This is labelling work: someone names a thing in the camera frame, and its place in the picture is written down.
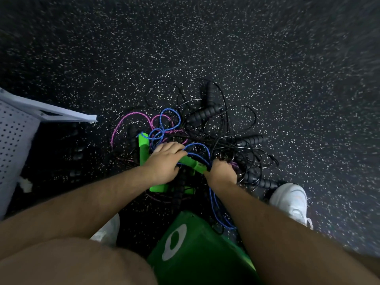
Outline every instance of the green box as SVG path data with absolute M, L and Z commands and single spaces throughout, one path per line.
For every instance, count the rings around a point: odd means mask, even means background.
M 248 255 L 191 212 L 181 212 L 148 257 L 160 285 L 262 284 Z

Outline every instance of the pile of jump ropes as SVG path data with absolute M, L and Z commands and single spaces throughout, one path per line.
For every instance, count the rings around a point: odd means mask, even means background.
M 113 156 L 126 168 L 138 166 L 138 136 L 145 132 L 149 139 L 149 153 L 161 143 L 176 141 L 185 145 L 188 156 L 203 163 L 208 169 L 211 168 L 212 160 L 215 158 L 229 162 L 238 175 L 238 184 L 250 188 L 249 191 L 254 191 L 258 187 L 276 189 L 279 184 L 266 179 L 263 172 L 277 167 L 279 163 L 276 158 L 258 147 L 267 141 L 268 137 L 249 133 L 257 121 L 255 111 L 248 105 L 228 106 L 218 84 L 202 78 L 197 79 L 201 82 L 200 99 L 187 100 L 181 87 L 170 84 L 178 91 L 175 106 L 155 108 L 149 104 L 145 96 L 145 106 L 130 108 L 119 113 L 112 121 L 109 138 Z M 217 96 L 221 96 L 221 103 L 217 102 Z M 252 122 L 247 128 L 236 131 L 229 113 L 241 109 L 249 110 Z M 155 113 L 150 117 L 142 111 Z M 132 116 L 141 117 L 146 120 L 147 125 L 144 128 L 137 128 L 135 124 L 129 124 L 128 119 Z M 122 124 L 129 124 L 123 133 L 120 130 Z M 122 135 L 118 138 L 120 142 L 116 141 L 118 134 Z M 181 201 L 191 198 L 191 195 L 185 194 L 186 189 L 192 188 L 195 192 L 206 191 L 215 220 L 225 229 L 235 229 L 230 216 L 215 193 L 208 187 L 203 175 L 187 166 L 181 164 L 179 166 L 180 171 L 169 184 L 169 191 L 148 192 L 148 196 L 155 201 L 170 203 L 172 211 L 178 211 Z

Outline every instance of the person's left arm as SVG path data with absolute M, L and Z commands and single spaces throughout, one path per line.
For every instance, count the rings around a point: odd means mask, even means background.
M 0 260 L 44 241 L 91 238 L 149 187 L 165 184 L 187 155 L 177 142 L 163 143 L 143 166 L 98 181 L 29 208 L 0 223 Z

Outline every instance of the white perforated panel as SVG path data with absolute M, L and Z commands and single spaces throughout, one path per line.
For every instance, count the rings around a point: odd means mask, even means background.
M 0 100 L 0 220 L 28 157 L 40 120 Z

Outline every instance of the floor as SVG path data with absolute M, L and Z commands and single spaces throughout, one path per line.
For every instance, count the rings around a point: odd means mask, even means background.
M 300 184 L 315 230 L 380 256 L 379 0 L 1 0 L 0 87 L 97 114 L 87 139 L 108 169 L 109 125 L 175 82 L 211 76 L 248 104 L 280 161 L 268 177 Z M 233 112 L 244 123 L 247 113 Z M 121 212 L 142 255 L 171 223 L 141 196 Z

